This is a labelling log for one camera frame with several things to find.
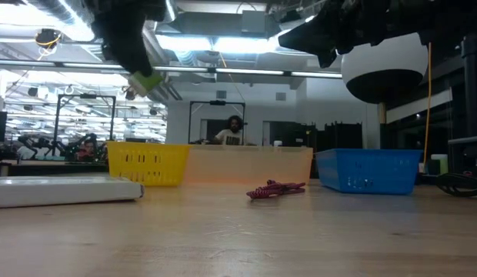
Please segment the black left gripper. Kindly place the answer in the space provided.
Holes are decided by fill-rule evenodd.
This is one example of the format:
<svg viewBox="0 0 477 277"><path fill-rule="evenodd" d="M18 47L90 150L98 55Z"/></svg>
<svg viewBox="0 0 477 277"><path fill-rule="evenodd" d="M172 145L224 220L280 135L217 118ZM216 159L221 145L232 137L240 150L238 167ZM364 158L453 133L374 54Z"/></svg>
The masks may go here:
<svg viewBox="0 0 477 277"><path fill-rule="evenodd" d="M142 28L146 20L165 18L165 0L90 0L94 15L91 29L103 38L115 60L128 72L150 76L153 73L141 32L113 34Z"/></svg>

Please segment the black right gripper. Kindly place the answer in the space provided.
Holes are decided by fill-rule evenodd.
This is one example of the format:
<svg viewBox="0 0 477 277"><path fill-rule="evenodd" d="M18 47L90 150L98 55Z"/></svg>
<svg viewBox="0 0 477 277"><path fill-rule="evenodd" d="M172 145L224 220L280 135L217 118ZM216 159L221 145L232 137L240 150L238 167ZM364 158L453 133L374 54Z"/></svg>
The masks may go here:
<svg viewBox="0 0 477 277"><path fill-rule="evenodd" d="M279 45L300 52L319 52L319 66L328 68L358 45L376 46L400 36L394 23L398 0L334 0L310 21L279 36Z"/></svg>

